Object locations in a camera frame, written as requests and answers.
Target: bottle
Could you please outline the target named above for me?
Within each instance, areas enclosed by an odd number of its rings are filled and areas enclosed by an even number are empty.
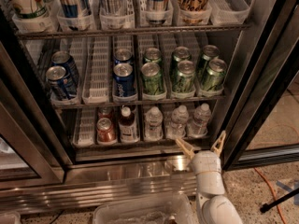
[[[185,127],[189,118],[189,113],[185,105],[175,108],[171,114],[171,136],[173,139],[185,136]]]
[[[119,126],[122,142],[129,143],[136,142],[138,140],[135,114],[131,112],[131,109],[127,106],[121,109]]]
[[[211,118],[211,110],[207,103],[197,106],[190,123],[190,136],[198,137],[207,133],[207,124]]]
[[[145,139],[157,141],[163,137],[163,115],[160,109],[152,107],[145,116]]]

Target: black stand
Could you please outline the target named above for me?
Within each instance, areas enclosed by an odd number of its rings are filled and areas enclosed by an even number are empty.
[[[278,204],[280,204],[280,203],[282,203],[282,202],[288,200],[289,198],[291,198],[291,197],[293,197],[293,196],[295,196],[295,195],[297,195],[297,194],[299,194],[299,189],[295,189],[295,190],[291,191],[291,192],[288,193],[287,195],[285,195],[285,196],[283,196],[283,197],[277,199],[276,201],[273,201],[273,202],[270,203],[270,204],[267,204],[267,203],[264,204],[263,207],[261,207],[260,211],[261,211],[262,213],[265,213],[266,211],[269,211],[272,207],[274,207],[274,206],[276,206],[276,205],[278,205]]]

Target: can lid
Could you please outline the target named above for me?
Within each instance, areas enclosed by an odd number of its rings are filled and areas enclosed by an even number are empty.
[[[131,109],[129,107],[125,106],[124,108],[121,109],[121,114],[124,117],[128,117],[131,115]]]
[[[213,45],[204,46],[203,47],[203,52],[210,59],[218,57],[219,54],[220,54],[219,49],[216,46],[213,46]]]
[[[46,78],[48,80],[58,80],[63,78],[65,74],[66,70],[64,69],[64,67],[56,65],[48,69],[48,71],[46,72]]]
[[[195,72],[195,65],[192,61],[181,61],[178,63],[178,70],[186,75],[193,74]]]
[[[191,58],[190,51],[186,47],[177,47],[173,52],[173,56],[176,57],[176,60],[187,60]]]
[[[52,55],[52,62],[53,63],[66,63],[70,58],[70,54],[66,51],[57,51]]]
[[[160,71],[160,66],[157,63],[145,63],[141,67],[142,75],[145,77],[154,77]]]
[[[158,60],[162,57],[162,54],[159,49],[156,48],[147,48],[144,56],[150,60]]]
[[[114,57],[118,61],[127,61],[132,57],[132,52],[129,49],[117,49]]]
[[[113,71],[119,77],[128,77],[133,72],[133,67],[129,63],[119,63],[114,66]]]
[[[106,131],[111,126],[111,120],[108,118],[101,118],[97,121],[96,126],[100,131]]]
[[[213,71],[216,72],[223,72],[227,69],[226,62],[218,58],[211,60],[208,65]]]

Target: refrigerator door frame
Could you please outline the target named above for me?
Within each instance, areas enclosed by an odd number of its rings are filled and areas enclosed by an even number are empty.
[[[297,50],[299,9],[298,0],[287,0],[280,13],[280,20],[274,26],[271,36],[278,40],[272,44],[273,49],[265,46],[257,63],[263,64],[263,69],[253,84],[248,86],[252,90],[245,90],[237,109],[239,113],[232,115],[229,121],[229,135],[223,152],[225,170],[256,167],[261,165],[298,161],[299,144],[287,147],[270,147],[257,150],[246,150],[250,140],[263,125],[266,117],[275,107],[283,92],[292,83],[299,70],[299,57]],[[277,33],[276,28],[283,25],[282,33]]]

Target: white cap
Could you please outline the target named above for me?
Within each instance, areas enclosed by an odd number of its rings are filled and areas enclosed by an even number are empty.
[[[129,107],[125,106],[124,108],[121,109],[121,114],[124,117],[128,117],[131,115],[131,109]]]

